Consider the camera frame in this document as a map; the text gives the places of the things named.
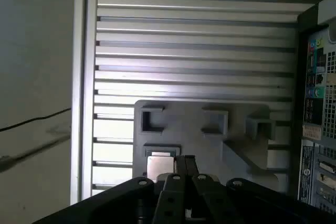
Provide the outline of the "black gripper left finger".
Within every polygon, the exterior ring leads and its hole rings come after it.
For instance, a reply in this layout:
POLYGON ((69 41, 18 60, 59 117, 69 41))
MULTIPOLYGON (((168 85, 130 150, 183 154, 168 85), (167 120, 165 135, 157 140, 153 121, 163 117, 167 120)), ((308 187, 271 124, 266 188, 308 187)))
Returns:
POLYGON ((183 223, 185 156, 157 181, 136 177, 38 220, 38 223, 183 223))

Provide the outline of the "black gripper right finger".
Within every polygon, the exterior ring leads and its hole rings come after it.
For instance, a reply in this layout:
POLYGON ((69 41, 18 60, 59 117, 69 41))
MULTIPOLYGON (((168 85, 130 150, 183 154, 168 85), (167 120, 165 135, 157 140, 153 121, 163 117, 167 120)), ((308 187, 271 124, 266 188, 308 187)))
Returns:
POLYGON ((222 185, 199 173, 193 155, 185 162, 199 197, 196 212, 207 223, 335 223, 333 214, 246 179, 233 178, 222 185))

